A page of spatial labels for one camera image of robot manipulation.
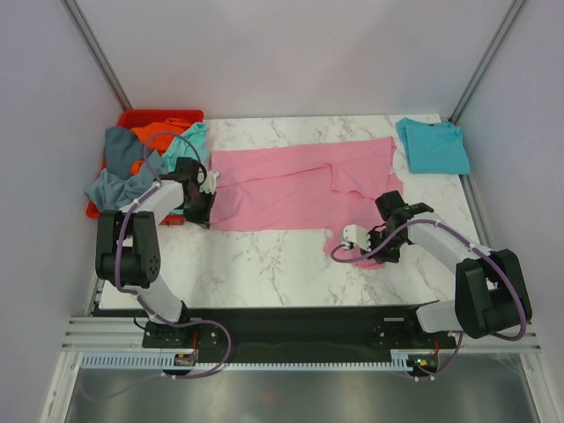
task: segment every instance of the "pink cloth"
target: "pink cloth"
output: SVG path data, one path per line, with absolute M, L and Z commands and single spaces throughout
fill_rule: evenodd
M 211 228 L 254 232 L 267 229 L 330 229 L 323 251 L 340 243 L 344 226 L 366 228 L 382 219 L 375 200 L 401 192 L 391 174 L 392 137 L 338 144 L 296 145 L 238 152 L 214 152 L 220 172 Z M 341 256 L 359 252 L 342 252 Z M 370 261 L 362 267 L 375 267 Z

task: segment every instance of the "gray floor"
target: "gray floor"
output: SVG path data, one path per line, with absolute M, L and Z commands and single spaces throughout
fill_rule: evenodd
M 81 370 L 104 396 L 150 374 Z M 383 373 L 223 372 L 195 381 L 158 378 L 91 403 L 75 392 L 67 423 L 112 422 L 537 422 L 518 357 L 461 356 L 435 382 Z

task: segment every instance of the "gray-blue cloth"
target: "gray-blue cloth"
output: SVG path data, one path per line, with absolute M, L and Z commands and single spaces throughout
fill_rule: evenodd
M 469 174 L 462 129 L 451 122 L 424 123 L 407 117 L 396 123 L 414 174 Z
M 159 174 L 168 173 L 165 163 L 157 152 L 153 152 L 148 160 Z M 98 179 L 86 189 L 86 194 L 99 211 L 116 210 L 141 196 L 151 187 L 153 181 L 154 177 L 146 164 L 127 180 L 103 169 Z
M 132 131 L 114 126 L 106 130 L 104 155 L 108 172 L 126 180 L 133 163 L 143 159 L 143 144 Z

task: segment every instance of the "table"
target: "table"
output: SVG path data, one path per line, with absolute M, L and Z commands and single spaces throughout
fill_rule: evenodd
M 395 124 L 404 115 L 209 120 L 211 151 L 336 143 L 394 137 L 393 171 L 408 204 L 425 202 L 477 241 L 457 175 L 410 174 Z M 438 122 L 438 115 L 409 115 Z M 325 230 L 227 233 L 186 223 L 159 226 L 161 274 L 189 308 L 413 304 L 454 298 L 454 277 L 419 246 L 403 246 L 400 263 L 362 270 L 323 253 Z M 100 309 L 140 308 L 105 283 Z

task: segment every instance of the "red basket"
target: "red basket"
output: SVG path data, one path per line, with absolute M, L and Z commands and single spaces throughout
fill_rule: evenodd
M 202 110 L 126 110 L 122 113 L 117 126 L 130 130 L 131 128 L 145 126 L 153 122 L 164 122 L 170 117 L 184 119 L 188 122 L 202 122 L 204 120 L 204 112 Z M 103 159 L 101 169 L 105 167 L 106 159 Z M 86 206 L 86 216 L 92 219 L 97 219 L 100 216 L 98 208 L 92 201 L 88 202 Z M 169 214 L 164 218 L 162 224 L 183 225 L 184 216 L 181 214 Z

